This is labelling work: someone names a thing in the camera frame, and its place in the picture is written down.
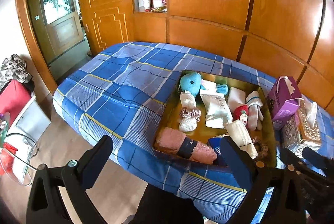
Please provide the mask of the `purple tissue box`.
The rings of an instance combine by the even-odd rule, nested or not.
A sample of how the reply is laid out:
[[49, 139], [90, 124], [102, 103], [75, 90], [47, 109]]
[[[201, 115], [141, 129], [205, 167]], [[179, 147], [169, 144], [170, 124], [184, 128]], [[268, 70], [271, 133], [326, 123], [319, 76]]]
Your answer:
[[302, 94], [291, 76], [280, 76], [271, 88], [267, 102], [273, 128], [281, 130], [300, 107]]

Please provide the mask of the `cream mesh towel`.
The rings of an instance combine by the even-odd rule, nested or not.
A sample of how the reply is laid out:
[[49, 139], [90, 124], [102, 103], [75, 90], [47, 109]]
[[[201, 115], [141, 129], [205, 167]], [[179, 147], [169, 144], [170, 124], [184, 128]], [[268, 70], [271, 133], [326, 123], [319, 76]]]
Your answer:
[[255, 159], [258, 156], [250, 134], [243, 122], [235, 120], [226, 125], [225, 128], [228, 135], [235, 144], [237, 144], [241, 151], [247, 152], [252, 159]]

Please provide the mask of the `beige hair scrunchie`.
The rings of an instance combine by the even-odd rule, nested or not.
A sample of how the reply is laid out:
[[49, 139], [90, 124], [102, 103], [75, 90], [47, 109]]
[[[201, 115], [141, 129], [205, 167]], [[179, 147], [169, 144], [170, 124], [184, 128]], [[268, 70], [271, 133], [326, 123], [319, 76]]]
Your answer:
[[181, 118], [193, 118], [197, 122], [199, 122], [201, 118], [201, 110], [199, 108], [183, 107], [180, 111], [180, 117]]

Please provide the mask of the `pink fluffy towel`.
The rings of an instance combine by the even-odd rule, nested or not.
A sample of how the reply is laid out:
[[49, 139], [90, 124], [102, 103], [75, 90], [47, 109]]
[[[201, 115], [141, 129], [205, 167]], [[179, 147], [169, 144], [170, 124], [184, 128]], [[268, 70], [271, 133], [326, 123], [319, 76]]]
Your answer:
[[217, 159], [216, 152], [208, 145], [189, 138], [184, 132], [168, 127], [158, 134], [156, 148], [183, 159], [208, 165]]

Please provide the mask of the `blue plush toy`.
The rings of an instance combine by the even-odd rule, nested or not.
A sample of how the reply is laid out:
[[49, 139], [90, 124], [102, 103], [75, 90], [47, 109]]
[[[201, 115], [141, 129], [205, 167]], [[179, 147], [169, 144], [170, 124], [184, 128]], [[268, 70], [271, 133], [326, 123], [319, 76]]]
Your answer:
[[201, 89], [209, 92], [222, 93], [223, 95], [227, 95], [229, 90], [226, 84], [217, 84], [213, 81], [205, 80], [198, 72], [187, 73], [180, 78], [178, 92], [187, 91], [196, 97]]

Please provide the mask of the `blue tissue pack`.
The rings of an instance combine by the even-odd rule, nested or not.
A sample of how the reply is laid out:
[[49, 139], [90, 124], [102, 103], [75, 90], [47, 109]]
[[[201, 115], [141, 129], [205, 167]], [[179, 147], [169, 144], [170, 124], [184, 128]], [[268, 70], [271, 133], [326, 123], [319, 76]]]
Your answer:
[[221, 148], [220, 148], [221, 139], [222, 137], [220, 136], [210, 138], [208, 140], [208, 145], [214, 150], [217, 156], [217, 158], [213, 161], [213, 164], [217, 166], [227, 166], [227, 163], [221, 154]]

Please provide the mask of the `brown hair scrunchie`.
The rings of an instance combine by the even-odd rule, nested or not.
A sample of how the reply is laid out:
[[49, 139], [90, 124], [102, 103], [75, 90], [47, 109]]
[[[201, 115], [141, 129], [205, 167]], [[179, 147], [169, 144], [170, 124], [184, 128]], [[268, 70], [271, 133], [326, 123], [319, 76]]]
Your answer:
[[259, 137], [253, 138], [253, 145], [258, 153], [258, 159], [264, 159], [268, 156], [269, 148], [266, 143], [263, 143]]

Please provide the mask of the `red christmas sock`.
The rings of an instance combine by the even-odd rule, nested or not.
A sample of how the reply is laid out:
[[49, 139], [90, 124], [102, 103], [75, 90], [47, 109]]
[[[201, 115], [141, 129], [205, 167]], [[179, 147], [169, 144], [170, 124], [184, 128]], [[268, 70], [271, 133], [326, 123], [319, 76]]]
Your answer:
[[246, 104], [236, 107], [233, 112], [233, 120], [240, 120], [245, 126], [247, 126], [248, 116], [249, 109]]

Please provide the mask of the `white fluffy socks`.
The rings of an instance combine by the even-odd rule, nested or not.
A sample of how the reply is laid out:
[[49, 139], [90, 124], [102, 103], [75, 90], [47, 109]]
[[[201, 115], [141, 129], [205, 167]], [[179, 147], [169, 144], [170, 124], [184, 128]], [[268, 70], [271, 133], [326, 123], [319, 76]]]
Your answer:
[[179, 130], [191, 132], [197, 127], [197, 107], [195, 97], [188, 91], [180, 94], [182, 109], [180, 111]]

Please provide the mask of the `white soft pack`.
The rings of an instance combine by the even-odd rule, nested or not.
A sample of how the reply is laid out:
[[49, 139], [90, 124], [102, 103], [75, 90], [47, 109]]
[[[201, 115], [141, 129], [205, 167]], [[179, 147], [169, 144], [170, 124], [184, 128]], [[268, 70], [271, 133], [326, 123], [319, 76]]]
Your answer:
[[236, 108], [245, 105], [246, 93], [241, 89], [230, 87], [227, 104], [230, 111], [233, 113]]

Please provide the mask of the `gold ornate tissue box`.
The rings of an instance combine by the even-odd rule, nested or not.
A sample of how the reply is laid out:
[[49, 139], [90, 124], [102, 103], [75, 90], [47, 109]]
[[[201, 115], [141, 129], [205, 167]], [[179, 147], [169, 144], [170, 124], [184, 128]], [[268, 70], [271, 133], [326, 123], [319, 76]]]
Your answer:
[[321, 146], [320, 129], [316, 120], [318, 105], [300, 99], [300, 107], [282, 128], [282, 146], [302, 158], [304, 148], [318, 151]]

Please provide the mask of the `patterned grey cloth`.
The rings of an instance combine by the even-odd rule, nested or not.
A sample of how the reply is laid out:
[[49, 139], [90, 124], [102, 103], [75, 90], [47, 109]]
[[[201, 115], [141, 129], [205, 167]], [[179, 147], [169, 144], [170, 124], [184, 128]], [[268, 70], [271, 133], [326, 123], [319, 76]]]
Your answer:
[[1, 63], [1, 89], [11, 80], [19, 83], [29, 83], [32, 75], [27, 70], [27, 63], [17, 54], [12, 54], [10, 58], [5, 58]]

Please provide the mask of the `blue plaid tablecloth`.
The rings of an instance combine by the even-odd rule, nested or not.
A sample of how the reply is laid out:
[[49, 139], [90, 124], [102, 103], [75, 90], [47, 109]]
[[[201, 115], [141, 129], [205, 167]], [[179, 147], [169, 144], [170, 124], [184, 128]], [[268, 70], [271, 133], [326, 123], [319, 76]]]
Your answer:
[[115, 44], [67, 77], [56, 89], [57, 113], [87, 142], [113, 140], [110, 159], [140, 179], [190, 198], [208, 219], [225, 223], [245, 197], [228, 171], [178, 164], [153, 149], [165, 103], [183, 70], [212, 73], [259, 85], [275, 79], [217, 54], [166, 43]]

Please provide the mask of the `red bag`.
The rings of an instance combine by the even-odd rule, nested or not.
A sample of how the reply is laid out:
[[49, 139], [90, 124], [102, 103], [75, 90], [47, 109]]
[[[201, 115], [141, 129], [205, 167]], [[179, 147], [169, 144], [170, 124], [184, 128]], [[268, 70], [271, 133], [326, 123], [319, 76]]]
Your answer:
[[33, 91], [33, 80], [30, 80], [28, 83], [20, 83], [12, 79], [1, 89], [1, 114], [10, 114], [9, 127], [11, 127], [18, 114], [30, 101]]

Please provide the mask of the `white wet wipes pack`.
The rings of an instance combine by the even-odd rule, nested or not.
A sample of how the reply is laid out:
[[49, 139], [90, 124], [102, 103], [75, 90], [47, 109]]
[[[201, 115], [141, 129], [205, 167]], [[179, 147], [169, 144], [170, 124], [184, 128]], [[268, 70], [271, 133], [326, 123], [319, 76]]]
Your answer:
[[207, 127], [225, 128], [233, 122], [232, 113], [223, 93], [201, 89], [199, 94], [206, 110], [205, 125]]

